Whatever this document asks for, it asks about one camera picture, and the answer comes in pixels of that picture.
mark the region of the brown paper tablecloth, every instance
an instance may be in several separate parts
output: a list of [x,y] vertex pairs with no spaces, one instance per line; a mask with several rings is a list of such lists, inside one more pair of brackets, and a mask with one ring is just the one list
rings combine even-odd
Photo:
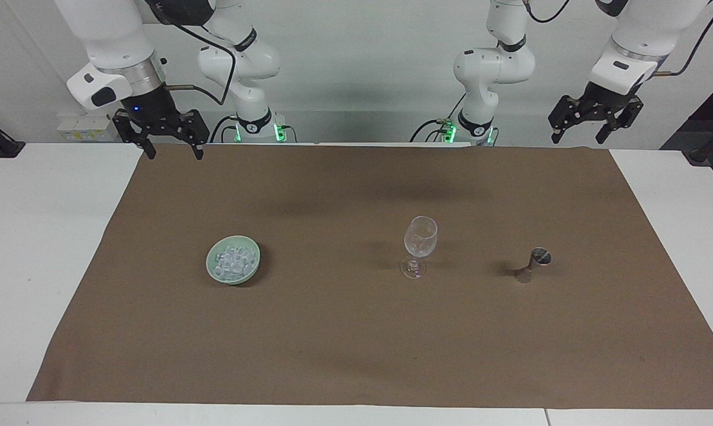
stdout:
[[[234,234],[240,288],[204,265]],[[162,145],[27,399],[712,409],[713,334],[608,151]]]

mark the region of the jigger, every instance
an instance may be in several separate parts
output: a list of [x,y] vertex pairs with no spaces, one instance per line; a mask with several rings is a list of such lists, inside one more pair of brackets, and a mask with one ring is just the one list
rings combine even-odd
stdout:
[[533,278],[533,269],[540,266],[546,266],[551,263],[551,253],[542,247],[533,248],[530,253],[530,263],[523,269],[518,269],[514,272],[514,277],[519,283],[529,283]]

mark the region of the table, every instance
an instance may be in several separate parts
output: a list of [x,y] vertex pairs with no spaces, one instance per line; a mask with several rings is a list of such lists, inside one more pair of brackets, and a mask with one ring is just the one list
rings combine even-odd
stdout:
[[[611,153],[713,330],[713,173],[675,151]],[[713,411],[23,402],[138,157],[43,143],[0,160],[0,424],[713,424]]]

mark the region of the black cable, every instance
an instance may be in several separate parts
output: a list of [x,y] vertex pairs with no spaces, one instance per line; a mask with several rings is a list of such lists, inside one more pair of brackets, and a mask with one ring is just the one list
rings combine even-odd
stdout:
[[202,94],[207,95],[208,97],[212,98],[212,100],[219,105],[222,105],[224,102],[221,102],[215,95],[212,94],[212,92],[208,91],[207,89],[204,89],[203,87],[199,86],[193,86],[193,89],[196,90],[197,92],[202,92]]
[[422,131],[422,129],[429,126],[430,124],[435,124],[435,123],[437,123],[437,120],[427,120],[424,123],[422,123],[422,125],[415,130],[414,134],[411,135],[409,142],[414,142],[414,139],[417,137],[419,132]]
[[[456,102],[456,105],[454,105],[453,109],[451,109],[451,112],[449,112],[449,114],[446,118],[451,118],[451,116],[453,116],[453,113],[456,112],[456,108],[458,108],[459,105],[462,104],[462,100],[464,100],[465,97],[467,97],[467,92],[464,92],[464,95],[462,95],[462,97],[459,98],[459,101]],[[440,135],[440,133],[437,133],[435,135],[435,137],[433,138],[433,142],[438,140],[438,135]]]
[[496,130],[496,137],[493,138],[493,143],[491,144],[492,146],[496,145],[496,141],[498,140],[498,135],[499,135],[499,133],[501,132],[501,130],[498,129],[497,127],[494,127],[494,128],[491,130],[491,132],[493,132],[494,130]]
[[293,126],[285,125],[283,126],[283,129],[291,129],[293,131],[293,140],[295,140],[296,143],[299,142],[299,135],[296,134],[296,129],[294,129]]
[[218,123],[215,126],[215,129],[212,131],[212,137],[209,138],[209,143],[214,142],[214,138],[216,137],[217,132],[219,132],[219,127],[222,125],[222,123],[224,123],[228,120],[231,120],[231,119],[232,119],[232,116],[226,115],[220,121],[218,121]]
[[430,142],[430,137],[431,137],[433,134],[435,134],[435,140],[437,140],[438,135],[440,135],[440,133],[443,133],[443,130],[438,129],[438,130],[433,130],[432,132],[427,133],[427,137],[424,138],[424,142]]
[[237,127],[235,127],[235,126],[225,126],[225,127],[222,129],[222,131],[219,133],[219,142],[220,142],[220,143],[224,143],[224,132],[225,132],[227,129],[237,130]]
[[703,41],[703,38],[706,36],[706,33],[708,33],[708,29],[711,28],[713,25],[713,16],[711,17],[711,20],[708,21],[708,25],[703,29],[703,33],[701,33],[701,36],[699,36],[698,41],[695,42],[695,46],[692,48],[692,51],[690,51],[690,56],[688,56],[688,59],[686,60],[685,64],[683,65],[682,68],[680,68],[679,71],[670,73],[669,71],[657,71],[657,73],[663,73],[664,76],[678,76],[681,75],[681,73],[684,73],[685,70],[687,69],[688,65],[690,65],[690,62],[692,61],[692,58],[695,56],[695,52],[698,51],[699,46],[701,45],[701,42]]
[[538,22],[538,24],[548,24],[548,22],[551,22],[554,19],[556,19],[556,17],[558,17],[560,14],[562,14],[562,11],[564,11],[564,8],[567,7],[567,5],[569,4],[570,1],[571,0],[567,0],[566,2],[564,2],[564,5],[562,5],[562,7],[559,8],[558,11],[556,11],[556,14],[554,16],[549,17],[548,19],[538,19],[533,14],[532,7],[530,7],[530,0],[522,0],[522,2],[524,3],[524,8],[527,9],[527,13],[529,13],[530,17],[533,19],[533,21]]
[[160,16],[164,19],[164,21],[169,22],[169,24],[172,24],[172,25],[174,25],[175,27],[177,27],[178,30],[180,30],[180,31],[182,31],[182,32],[184,32],[184,33],[186,33],[186,34],[188,34],[189,36],[192,36],[192,37],[194,37],[194,38],[197,38],[198,40],[204,41],[204,43],[207,43],[207,44],[210,45],[210,46],[214,46],[215,48],[220,49],[221,51],[226,52],[226,53],[229,54],[229,56],[232,58],[233,64],[232,64],[232,66],[230,67],[230,73],[229,73],[229,75],[227,75],[227,83],[224,84],[224,92],[222,92],[222,99],[221,99],[221,100],[220,100],[220,99],[217,99],[217,97],[216,97],[215,95],[211,95],[207,90],[201,89],[201,88],[199,88],[199,87],[196,87],[196,90],[198,90],[199,92],[204,93],[205,95],[210,95],[210,97],[212,97],[212,99],[213,99],[216,103],[218,103],[219,105],[224,105],[224,101],[227,99],[227,92],[230,90],[230,83],[231,83],[231,81],[233,80],[233,75],[235,74],[235,54],[233,54],[233,52],[231,52],[230,49],[228,49],[228,48],[226,48],[226,47],[224,47],[224,46],[218,45],[217,43],[214,43],[212,40],[208,40],[207,38],[204,38],[204,37],[202,37],[201,35],[197,35],[197,34],[194,33],[193,31],[189,30],[189,29],[186,28],[186,27],[183,27],[183,26],[180,25],[180,24],[174,24],[172,21],[170,21],[170,19],[168,19],[167,17],[165,17],[164,14],[160,14]]

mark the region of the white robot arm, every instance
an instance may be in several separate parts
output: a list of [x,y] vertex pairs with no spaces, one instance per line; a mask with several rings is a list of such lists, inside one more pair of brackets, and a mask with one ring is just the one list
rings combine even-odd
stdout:
[[456,140],[483,144],[499,102],[491,92],[492,84],[521,83],[532,76],[535,56],[525,45],[527,20],[522,0],[491,0],[486,26],[498,45],[470,49],[456,57],[454,75],[467,91],[462,110],[453,118]]
[[[217,0],[215,13],[204,25],[205,29],[222,40],[224,47],[235,55],[235,74],[230,84],[230,95],[237,108],[237,138],[253,138],[256,142],[275,142],[285,135],[278,126],[280,118],[270,109],[264,90],[251,80],[262,80],[278,75],[280,57],[269,45],[260,41],[238,0]],[[206,47],[199,52],[199,65],[207,78],[224,86],[232,66],[227,52]]]
[[593,66],[584,94],[580,99],[564,95],[549,115],[554,143],[584,121],[606,121],[595,136],[599,144],[614,130],[629,127],[643,108],[635,92],[675,49],[681,32],[708,0],[595,2],[606,14],[618,16],[618,26]]
[[[151,41],[143,31],[143,20],[135,0],[55,0],[72,32],[83,41],[91,60],[76,73],[67,87],[84,107],[99,108],[121,101],[123,109],[112,121],[125,142],[143,148],[150,159],[156,151],[149,135],[171,135],[191,145],[197,159],[209,132],[197,110],[180,113],[164,82]],[[230,94],[237,118],[249,137],[284,138],[275,113],[267,106],[264,92],[244,79],[277,75],[277,53],[257,40],[256,30],[241,13],[242,5],[232,0],[145,0],[162,24],[205,26],[220,38],[237,59],[237,72]],[[204,73],[224,84],[231,72],[232,58],[219,49],[204,48],[199,54]]]

